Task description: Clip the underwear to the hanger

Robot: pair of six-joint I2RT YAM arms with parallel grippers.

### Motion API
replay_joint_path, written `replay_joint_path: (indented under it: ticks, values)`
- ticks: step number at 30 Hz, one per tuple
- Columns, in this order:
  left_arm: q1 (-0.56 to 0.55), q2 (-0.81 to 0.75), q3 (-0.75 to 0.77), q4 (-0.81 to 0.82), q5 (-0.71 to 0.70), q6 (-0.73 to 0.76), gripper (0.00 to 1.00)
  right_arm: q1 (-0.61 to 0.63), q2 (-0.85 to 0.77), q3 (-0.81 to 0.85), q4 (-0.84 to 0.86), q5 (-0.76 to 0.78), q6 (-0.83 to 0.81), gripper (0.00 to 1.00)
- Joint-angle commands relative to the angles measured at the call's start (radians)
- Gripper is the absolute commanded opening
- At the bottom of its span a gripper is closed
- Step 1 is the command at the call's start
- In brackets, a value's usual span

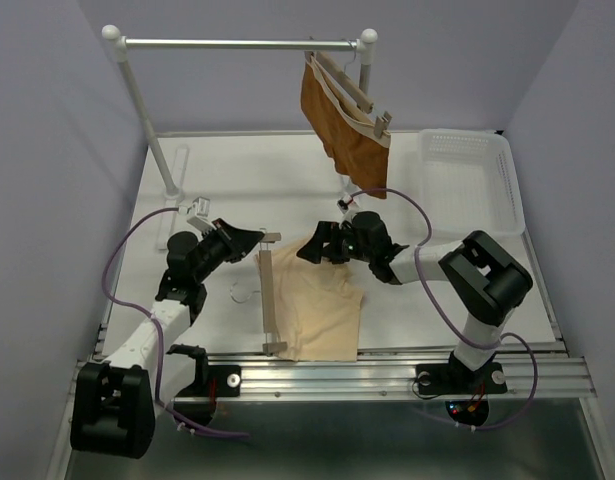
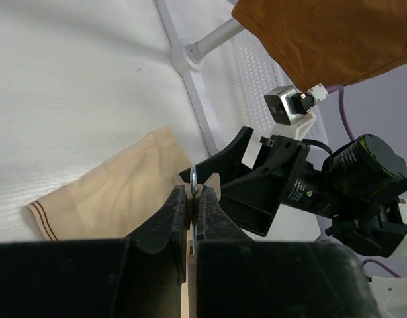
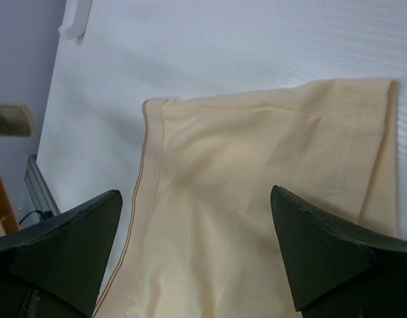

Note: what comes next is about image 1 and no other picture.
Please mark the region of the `beige underwear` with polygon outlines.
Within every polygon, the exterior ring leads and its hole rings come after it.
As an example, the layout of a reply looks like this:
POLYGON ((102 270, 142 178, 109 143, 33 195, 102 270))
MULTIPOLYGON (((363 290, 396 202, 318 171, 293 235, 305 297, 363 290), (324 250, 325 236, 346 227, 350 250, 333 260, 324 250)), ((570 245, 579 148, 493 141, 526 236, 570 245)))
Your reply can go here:
POLYGON ((271 250, 276 315, 290 361, 353 362, 358 352, 364 292, 345 265, 312 264, 296 256, 305 244, 271 250))

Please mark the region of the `wooden clip hanger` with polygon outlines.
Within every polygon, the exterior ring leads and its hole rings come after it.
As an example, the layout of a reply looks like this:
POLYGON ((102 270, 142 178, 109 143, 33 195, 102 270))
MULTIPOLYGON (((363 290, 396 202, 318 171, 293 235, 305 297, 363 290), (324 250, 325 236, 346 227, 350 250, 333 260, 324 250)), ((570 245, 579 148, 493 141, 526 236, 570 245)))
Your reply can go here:
POLYGON ((235 281, 231 285, 229 293, 231 300, 237 304, 246 303, 254 294, 260 295, 262 326, 265 335, 262 353, 266 356, 278 356, 287 350, 287 342, 280 338, 277 324, 271 245, 280 242, 282 235, 280 232, 268 232, 266 230, 263 233, 258 252, 255 255, 260 286, 251 290, 246 297, 239 297, 237 295, 238 281, 235 281))

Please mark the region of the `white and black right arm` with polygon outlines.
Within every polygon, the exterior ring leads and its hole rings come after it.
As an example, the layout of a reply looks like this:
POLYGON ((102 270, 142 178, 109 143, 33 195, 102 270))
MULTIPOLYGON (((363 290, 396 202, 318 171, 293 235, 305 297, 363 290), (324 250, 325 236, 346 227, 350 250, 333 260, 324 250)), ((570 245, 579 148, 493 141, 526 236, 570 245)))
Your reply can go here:
POLYGON ((463 329, 454 331, 459 342, 447 366, 448 381, 459 390, 482 380, 508 318, 533 288, 530 273, 484 231, 442 245, 401 245, 371 211, 341 223, 320 221, 297 257, 312 264, 362 261, 379 281, 418 282, 426 293, 431 281, 449 283, 468 312, 463 329))

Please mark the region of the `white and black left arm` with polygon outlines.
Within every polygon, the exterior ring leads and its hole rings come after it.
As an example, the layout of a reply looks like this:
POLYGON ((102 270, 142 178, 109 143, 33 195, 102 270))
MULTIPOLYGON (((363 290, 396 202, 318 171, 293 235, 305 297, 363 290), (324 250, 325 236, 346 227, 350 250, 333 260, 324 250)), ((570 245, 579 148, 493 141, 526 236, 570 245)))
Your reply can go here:
POLYGON ((192 435, 226 438, 228 432, 187 420, 173 407, 179 393, 215 399, 236 394, 229 379, 236 367, 210 367, 206 350, 185 345, 182 335, 204 307, 205 280, 222 264, 244 259, 263 239, 261 231, 238 229, 218 219, 202 235, 182 231, 167 242, 167 268, 146 318, 100 362, 79 371, 70 444, 78 451, 139 459, 154 437, 156 419, 170 414, 192 435))

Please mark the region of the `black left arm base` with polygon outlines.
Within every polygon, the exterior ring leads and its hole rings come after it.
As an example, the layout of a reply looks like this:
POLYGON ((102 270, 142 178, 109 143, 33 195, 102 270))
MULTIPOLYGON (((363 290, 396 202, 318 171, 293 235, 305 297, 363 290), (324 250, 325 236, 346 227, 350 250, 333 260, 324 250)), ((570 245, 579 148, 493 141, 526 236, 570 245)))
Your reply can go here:
POLYGON ((179 430, 214 438, 240 436, 210 426, 218 401, 238 398, 240 384, 241 367, 211 365, 204 348, 174 344, 167 351, 161 397, 179 430))

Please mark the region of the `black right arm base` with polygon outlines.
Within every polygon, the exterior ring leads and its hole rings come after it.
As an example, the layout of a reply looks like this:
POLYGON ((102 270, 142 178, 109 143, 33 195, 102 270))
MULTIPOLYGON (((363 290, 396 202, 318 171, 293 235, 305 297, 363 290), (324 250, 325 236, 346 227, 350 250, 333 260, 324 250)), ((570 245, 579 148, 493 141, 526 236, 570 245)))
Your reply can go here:
POLYGON ((443 399, 450 420, 476 428, 488 420, 488 397, 506 394, 508 387, 497 362, 476 372, 449 363, 425 363, 415 367, 412 392, 422 400, 443 399))

